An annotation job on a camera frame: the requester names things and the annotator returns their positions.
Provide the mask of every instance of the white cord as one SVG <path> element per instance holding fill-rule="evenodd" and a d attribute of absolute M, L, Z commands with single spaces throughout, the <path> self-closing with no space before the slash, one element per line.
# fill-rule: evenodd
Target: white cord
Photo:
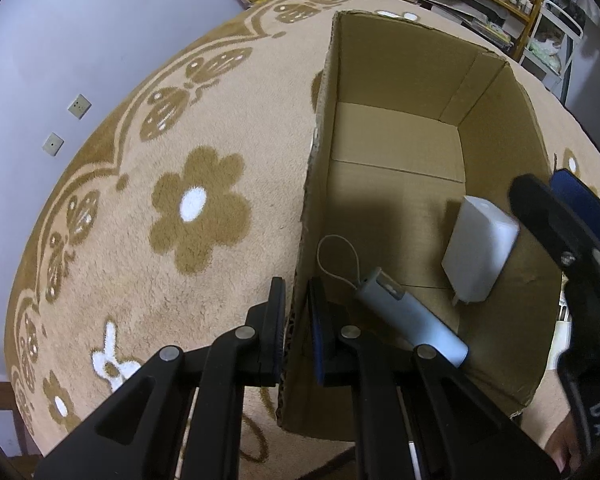
<path fill-rule="evenodd" d="M 338 276 L 337 274 L 333 274 L 332 272 L 328 272 L 324 267 L 322 267 L 322 263 L 320 262 L 320 249 L 322 247 L 322 243 L 324 240 L 326 240 L 327 238 L 339 238 L 340 240 L 344 240 L 349 247 L 351 248 L 351 250 L 353 251 L 353 255 L 355 256 L 355 269 L 357 272 L 357 281 L 355 283 L 351 282 L 350 280 L 347 280 L 346 278 L 342 277 L 342 276 Z M 318 251 L 317 254 L 315 255 L 315 259 L 318 261 L 318 267 L 320 267 L 320 270 L 322 272 L 324 272 L 327 276 L 330 276 L 331 278 L 335 278 L 336 280 L 340 280 L 341 282 L 345 282 L 347 285 L 352 286 L 353 289 L 357 290 L 357 288 L 360 286 L 361 281 L 360 281 L 360 260 L 357 257 L 357 251 L 355 251 L 355 248 L 353 247 L 353 244 L 351 242 L 349 242 L 349 240 L 347 240 L 346 238 L 344 238 L 343 236 L 340 235 L 326 235 L 323 236 L 322 239 L 320 240 L 320 242 L 318 243 Z"/>

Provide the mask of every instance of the wall socket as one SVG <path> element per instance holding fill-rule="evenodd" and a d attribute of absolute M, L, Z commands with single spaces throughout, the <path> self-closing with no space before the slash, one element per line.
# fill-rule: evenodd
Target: wall socket
<path fill-rule="evenodd" d="M 87 113 L 89 108 L 91 108 L 91 103 L 87 101 L 87 98 L 84 95 L 79 94 L 75 98 L 75 101 L 69 105 L 68 110 L 78 119 L 81 119 L 84 117 L 85 113 Z"/>
<path fill-rule="evenodd" d="M 49 135 L 45 143 L 42 145 L 42 149 L 51 156 L 56 156 L 56 153 L 62 148 L 64 140 L 58 137 L 56 134 Z"/>

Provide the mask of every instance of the cardboard box flap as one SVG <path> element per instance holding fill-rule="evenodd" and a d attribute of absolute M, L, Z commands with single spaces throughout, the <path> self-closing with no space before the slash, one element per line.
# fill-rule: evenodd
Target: cardboard box flap
<path fill-rule="evenodd" d="M 450 124 L 351 103 L 337 105 L 335 123 L 333 160 L 464 182 L 460 137 Z"/>
<path fill-rule="evenodd" d="M 459 128 L 466 192 L 510 213 L 508 188 L 519 174 L 548 181 L 550 164 L 528 97 L 509 66 Z M 464 307 L 460 337 L 468 345 L 467 370 L 481 374 L 521 404 L 537 387 L 557 315 L 561 272 L 522 228 L 488 298 Z"/>
<path fill-rule="evenodd" d="M 459 125 L 505 64 L 504 59 L 492 52 L 478 53 L 457 92 L 442 112 L 440 120 L 454 126 Z"/>
<path fill-rule="evenodd" d="M 362 12 L 337 16 L 344 103 L 438 120 L 482 47 L 418 23 Z"/>

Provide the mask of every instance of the corrugated cardboard edge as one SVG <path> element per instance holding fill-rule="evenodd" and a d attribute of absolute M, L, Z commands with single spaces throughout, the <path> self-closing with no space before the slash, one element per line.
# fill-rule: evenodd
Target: corrugated cardboard edge
<path fill-rule="evenodd" d="M 554 163 L 553 160 L 551 160 L 548 157 L 548 150 L 546 148 L 546 143 L 544 142 L 544 135 L 542 135 L 542 128 L 540 127 L 540 121 L 538 121 L 538 117 L 535 114 L 535 107 L 533 106 L 533 102 L 531 101 L 531 98 L 529 97 L 529 93 L 526 91 L 526 88 L 524 88 L 524 86 L 518 81 L 517 84 L 520 87 L 520 90 L 522 91 L 522 95 L 524 96 L 524 100 L 526 101 L 526 104 L 529 106 L 529 110 L 531 110 L 531 120 L 533 121 L 533 125 L 535 126 L 536 131 L 538 131 L 540 133 L 538 140 L 540 141 L 540 144 L 542 145 L 542 150 L 544 150 L 544 153 L 547 154 L 546 156 L 546 162 L 547 162 L 547 167 L 548 167 L 548 174 L 553 174 L 554 171 Z"/>
<path fill-rule="evenodd" d="M 325 120 L 333 123 L 335 118 L 335 107 L 333 110 L 325 106 L 332 93 L 337 96 L 337 77 L 338 67 L 332 65 L 332 60 L 339 62 L 339 41 L 337 40 L 337 22 L 339 15 L 337 12 L 333 16 L 331 27 L 331 40 L 329 50 L 325 58 L 324 69 L 320 80 L 320 91 L 318 92 L 316 106 L 316 127 L 313 133 L 313 143 L 309 153 L 307 164 L 307 175 L 304 183 L 304 202 L 302 204 L 302 233 L 298 251 L 298 259 L 295 267 L 295 279 L 293 282 L 293 293 L 291 296 L 291 310 L 289 312 L 288 322 L 285 333 L 285 350 L 283 353 L 283 374 L 278 390 L 277 421 L 281 427 L 285 427 L 289 422 L 289 417 L 302 417 L 305 413 L 305 407 L 310 403 L 311 395 L 307 391 L 302 398 L 302 409 L 296 405 L 293 413 L 285 413 L 285 400 L 289 392 L 298 387 L 297 378 L 302 375 L 299 370 L 306 363 L 302 363 L 302 349 L 311 341 L 310 338 L 309 317 L 307 309 L 302 305 L 305 301 L 306 284 L 308 279 L 314 273 L 315 257 L 317 250 L 317 238 L 321 234 L 323 224 L 323 204 L 326 196 L 327 173 L 329 170 L 329 157 L 331 154 L 331 135 L 333 133 L 333 124 L 331 130 L 325 134 L 323 124 Z M 300 422 L 291 424 L 294 432 L 300 426 Z"/>
<path fill-rule="evenodd" d="M 467 72 L 464 80 L 455 91 L 455 94 L 453 94 L 451 97 L 451 100 L 447 103 L 445 110 L 440 115 L 439 121 L 448 124 L 454 124 L 454 126 L 459 126 L 459 124 L 464 121 L 464 118 L 470 113 L 470 111 L 473 110 L 475 104 L 481 99 L 488 88 L 490 88 L 493 81 L 497 78 L 507 63 L 508 61 L 506 59 L 503 59 L 492 52 L 478 52 L 475 56 L 475 60 L 473 61 L 473 65 L 470 67 L 470 70 Z M 476 78 L 480 78 L 480 75 L 483 78 L 488 79 L 488 84 L 486 86 L 481 85 L 481 90 L 479 92 L 470 91 L 469 88 L 473 86 Z M 462 100 L 458 97 L 462 94 L 469 94 L 470 101 L 462 102 Z"/>

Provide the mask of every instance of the wooden chair leg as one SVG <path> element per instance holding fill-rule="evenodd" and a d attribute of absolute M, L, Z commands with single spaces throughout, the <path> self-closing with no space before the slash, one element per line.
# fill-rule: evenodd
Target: wooden chair leg
<path fill-rule="evenodd" d="M 20 452 L 23 455 L 28 455 L 29 450 L 27 449 L 27 429 L 24 425 L 24 420 L 20 416 L 20 412 L 15 409 L 13 413 L 13 425 L 16 428 L 16 436 L 18 437 L 18 445 L 20 446 Z"/>

